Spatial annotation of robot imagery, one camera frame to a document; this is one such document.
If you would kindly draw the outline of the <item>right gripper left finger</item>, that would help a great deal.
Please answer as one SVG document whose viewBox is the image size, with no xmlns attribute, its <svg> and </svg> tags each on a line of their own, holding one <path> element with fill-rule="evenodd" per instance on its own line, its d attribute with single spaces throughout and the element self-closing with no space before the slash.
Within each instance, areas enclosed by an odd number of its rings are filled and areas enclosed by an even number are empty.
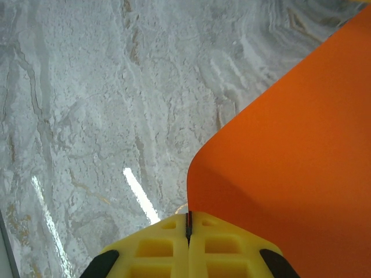
<svg viewBox="0 0 371 278">
<path fill-rule="evenodd" d="M 109 244 L 81 277 L 188 277 L 188 215 L 176 214 Z"/>
</svg>

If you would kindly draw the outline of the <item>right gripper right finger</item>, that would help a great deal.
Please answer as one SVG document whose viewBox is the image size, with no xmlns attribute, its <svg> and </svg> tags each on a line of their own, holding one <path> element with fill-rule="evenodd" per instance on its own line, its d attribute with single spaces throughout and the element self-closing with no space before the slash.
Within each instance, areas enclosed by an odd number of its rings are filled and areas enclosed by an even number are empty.
<svg viewBox="0 0 371 278">
<path fill-rule="evenodd" d="M 299 277 L 273 243 L 207 213 L 188 212 L 189 277 Z"/>
</svg>

